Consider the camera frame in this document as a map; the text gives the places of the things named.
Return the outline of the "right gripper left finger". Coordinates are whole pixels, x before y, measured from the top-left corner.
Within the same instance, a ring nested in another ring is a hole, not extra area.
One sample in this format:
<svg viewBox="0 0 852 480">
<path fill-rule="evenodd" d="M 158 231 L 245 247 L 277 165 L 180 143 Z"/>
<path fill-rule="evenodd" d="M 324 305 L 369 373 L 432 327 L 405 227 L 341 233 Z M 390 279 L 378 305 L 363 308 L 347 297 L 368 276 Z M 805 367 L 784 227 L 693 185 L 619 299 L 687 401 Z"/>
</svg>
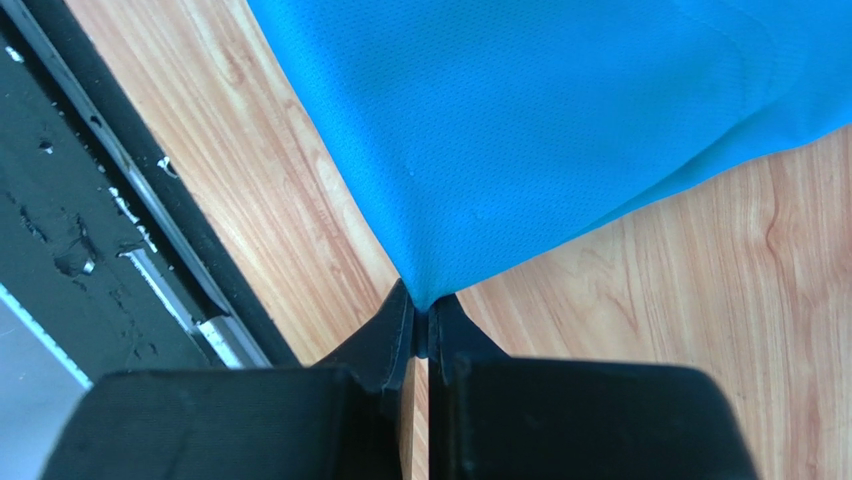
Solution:
<svg viewBox="0 0 852 480">
<path fill-rule="evenodd" d="M 406 479 L 414 314 L 396 283 L 310 367 L 108 375 L 77 405 L 42 477 Z"/>
</svg>

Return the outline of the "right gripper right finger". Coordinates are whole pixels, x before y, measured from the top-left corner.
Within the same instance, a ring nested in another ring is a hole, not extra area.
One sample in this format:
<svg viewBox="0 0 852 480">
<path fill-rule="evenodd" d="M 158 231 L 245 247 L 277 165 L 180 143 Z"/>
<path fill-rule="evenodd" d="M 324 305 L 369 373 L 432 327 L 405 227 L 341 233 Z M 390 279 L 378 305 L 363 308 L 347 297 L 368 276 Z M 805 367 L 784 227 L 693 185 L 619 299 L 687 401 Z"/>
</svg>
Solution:
<svg viewBox="0 0 852 480">
<path fill-rule="evenodd" d="M 434 479 L 754 479 L 731 406 L 676 365 L 513 357 L 453 296 L 428 312 Z"/>
</svg>

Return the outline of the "teal t shirt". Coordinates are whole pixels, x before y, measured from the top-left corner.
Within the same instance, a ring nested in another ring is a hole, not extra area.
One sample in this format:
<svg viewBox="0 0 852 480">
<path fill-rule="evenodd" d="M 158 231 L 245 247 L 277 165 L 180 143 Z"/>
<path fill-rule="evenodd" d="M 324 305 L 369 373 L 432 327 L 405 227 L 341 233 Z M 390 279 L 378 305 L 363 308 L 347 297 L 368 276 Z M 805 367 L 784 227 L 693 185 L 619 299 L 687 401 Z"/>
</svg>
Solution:
<svg viewBox="0 0 852 480">
<path fill-rule="evenodd" d="M 414 304 L 851 121 L 847 1 L 254 1 Z"/>
</svg>

